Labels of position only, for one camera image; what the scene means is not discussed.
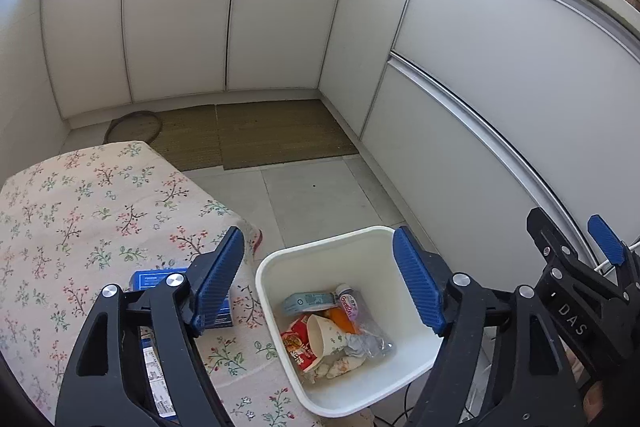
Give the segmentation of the person's right hand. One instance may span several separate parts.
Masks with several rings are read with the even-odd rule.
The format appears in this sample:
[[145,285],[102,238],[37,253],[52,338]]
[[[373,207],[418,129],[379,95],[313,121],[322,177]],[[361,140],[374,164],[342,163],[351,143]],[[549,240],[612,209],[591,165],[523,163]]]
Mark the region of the person's right hand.
[[[569,347],[565,348],[568,363],[577,384],[588,384],[589,374]],[[605,410],[604,384],[602,381],[591,383],[582,398],[582,409],[588,426],[618,426],[617,418]]]

